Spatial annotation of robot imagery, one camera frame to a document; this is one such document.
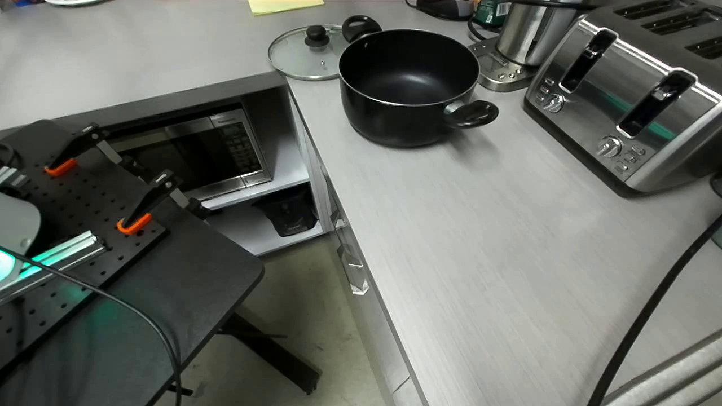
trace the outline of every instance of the black pot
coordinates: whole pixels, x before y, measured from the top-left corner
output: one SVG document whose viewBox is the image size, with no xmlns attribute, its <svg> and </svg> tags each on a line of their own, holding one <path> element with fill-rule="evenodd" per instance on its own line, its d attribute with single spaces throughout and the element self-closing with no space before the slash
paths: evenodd
<svg viewBox="0 0 722 406">
<path fill-rule="evenodd" d="M 490 102 L 470 102 L 479 62 L 440 34 L 368 34 L 340 53 L 338 75 L 349 123 L 376 145 L 426 147 L 499 115 Z"/>
</svg>

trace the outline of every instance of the orange clamp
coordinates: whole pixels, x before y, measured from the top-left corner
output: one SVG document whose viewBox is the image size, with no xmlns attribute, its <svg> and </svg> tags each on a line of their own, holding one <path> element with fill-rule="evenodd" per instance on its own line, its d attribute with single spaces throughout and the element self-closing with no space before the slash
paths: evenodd
<svg viewBox="0 0 722 406">
<path fill-rule="evenodd" d="M 42 171 L 49 175 L 49 179 L 60 179 L 66 175 L 67 171 L 73 171 L 77 167 L 77 157 L 67 157 L 66 163 L 57 165 L 57 167 L 42 167 Z"/>
<path fill-rule="evenodd" d="M 132 221 L 130 226 L 125 226 L 125 221 L 120 219 L 116 224 L 116 228 L 118 228 L 120 234 L 130 236 L 130 234 L 143 233 L 149 224 L 153 224 L 153 215 L 147 211 L 138 221 Z"/>
</svg>

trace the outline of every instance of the floor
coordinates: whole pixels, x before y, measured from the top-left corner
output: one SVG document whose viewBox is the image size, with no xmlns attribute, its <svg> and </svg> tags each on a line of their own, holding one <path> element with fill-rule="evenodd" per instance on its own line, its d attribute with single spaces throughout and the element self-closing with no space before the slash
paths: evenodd
<svg viewBox="0 0 722 406">
<path fill-rule="evenodd" d="M 346 297 L 342 274 L 329 239 L 315 239 L 263 260 L 261 283 L 236 308 L 278 342 L 322 370 L 319 388 L 305 395 L 234 338 L 216 335 L 182 371 L 195 395 L 184 406 L 381 406 Z"/>
</svg>

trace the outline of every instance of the kettle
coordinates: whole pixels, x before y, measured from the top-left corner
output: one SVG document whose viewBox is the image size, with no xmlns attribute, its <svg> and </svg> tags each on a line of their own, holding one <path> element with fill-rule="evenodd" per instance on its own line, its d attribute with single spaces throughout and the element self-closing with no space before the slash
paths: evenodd
<svg viewBox="0 0 722 406">
<path fill-rule="evenodd" d="M 418 0 L 416 9 L 431 14 L 431 16 L 437 16 L 437 18 L 445 18 L 445 20 L 470 20 L 470 16 L 471 16 L 470 0 Z"/>
</svg>

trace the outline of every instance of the desk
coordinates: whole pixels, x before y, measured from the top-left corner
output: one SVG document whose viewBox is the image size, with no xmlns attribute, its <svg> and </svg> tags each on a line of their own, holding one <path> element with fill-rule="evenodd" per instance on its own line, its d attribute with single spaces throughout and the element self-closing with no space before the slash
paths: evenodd
<svg viewBox="0 0 722 406">
<path fill-rule="evenodd" d="M 156 219 L 167 234 L 109 291 L 167 327 L 188 365 L 260 282 L 261 264 L 173 202 Z M 169 378 L 157 335 L 127 308 L 93 297 L 0 380 L 0 406 L 135 406 L 157 400 Z"/>
</svg>

